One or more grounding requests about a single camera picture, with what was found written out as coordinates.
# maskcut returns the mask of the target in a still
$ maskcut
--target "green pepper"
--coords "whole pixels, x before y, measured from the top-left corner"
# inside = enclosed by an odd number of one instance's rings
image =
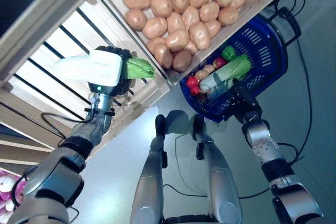
[[[225,47],[220,55],[222,56],[223,59],[225,59],[228,62],[232,61],[237,57],[236,51],[232,46]]]

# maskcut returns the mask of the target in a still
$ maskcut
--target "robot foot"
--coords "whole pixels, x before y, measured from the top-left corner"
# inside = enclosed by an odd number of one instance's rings
[[[161,135],[163,138],[166,135],[166,118],[163,115],[158,115],[155,118],[156,135]]]
[[[193,139],[197,141],[196,134],[204,133],[204,130],[205,130],[204,116],[197,114],[193,124]]]

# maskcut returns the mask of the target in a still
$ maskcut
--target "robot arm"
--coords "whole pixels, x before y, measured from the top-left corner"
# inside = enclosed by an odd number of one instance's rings
[[[274,209],[281,224],[328,224],[317,202],[295,175],[291,165],[279,153],[271,138],[269,124],[261,119],[262,110],[238,80],[233,88],[234,115],[253,152],[261,159],[261,169],[269,182]]]
[[[114,109],[113,96],[123,94],[129,88],[126,76],[126,61],[131,57],[128,50],[99,47],[98,50],[111,52],[112,57],[121,57],[120,79],[115,87],[90,83],[94,93],[91,108],[83,123],[72,129],[59,148],[54,150],[27,175],[24,201],[18,207],[9,224],[68,224],[67,207],[72,206],[84,187],[79,173],[85,168],[85,161],[91,151],[107,133]]]

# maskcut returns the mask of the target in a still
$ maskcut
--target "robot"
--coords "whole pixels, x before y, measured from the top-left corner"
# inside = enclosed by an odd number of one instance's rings
[[[70,136],[40,164],[25,172],[28,183],[21,205],[9,219],[9,224],[68,224],[67,208],[72,206],[84,187],[80,172],[86,159],[102,137],[107,133],[114,110],[113,97],[124,94],[129,81],[126,76],[126,60],[131,57],[128,50],[113,47],[98,47],[111,57],[120,57],[117,85],[114,87],[89,83],[93,92],[91,108],[85,121],[78,123]],[[278,152],[272,140],[269,124],[261,119],[262,110],[238,80],[234,81],[232,112],[243,124],[243,134],[261,159],[261,169],[274,195],[272,204],[281,224],[333,224],[323,216],[321,209],[299,181],[290,164]],[[167,167],[164,151],[165,117],[155,119],[156,137],[153,139],[148,157],[135,192],[131,224],[172,223],[227,223],[243,221],[239,196],[230,168],[217,148],[214,140],[206,134],[204,118],[197,115],[194,120],[194,140],[199,141],[196,158],[207,163],[209,214],[163,218],[162,169]]]

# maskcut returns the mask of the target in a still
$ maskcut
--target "produce crate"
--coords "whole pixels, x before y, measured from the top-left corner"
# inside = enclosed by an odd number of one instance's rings
[[[250,19],[258,14],[263,8],[265,8],[273,0],[247,0],[245,5],[239,11],[239,19],[234,24],[222,27],[219,34],[212,40],[209,48],[201,50],[192,59],[192,63],[187,70],[182,73],[176,72],[173,69],[164,70],[156,62],[151,53],[147,50],[145,43],[148,41],[140,32],[134,32],[129,25],[124,21],[124,14],[129,10],[122,0],[98,0],[101,1],[110,11],[115,15],[116,19],[122,24],[125,30],[129,33],[130,38],[136,41],[139,47],[153,60],[156,67],[167,77],[168,81],[172,84],[177,84],[188,73],[195,69],[202,61],[204,61],[209,55],[216,50],[223,42],[225,42],[230,36],[238,31],[243,25],[245,25]],[[154,17],[150,9],[145,11],[147,18]]]

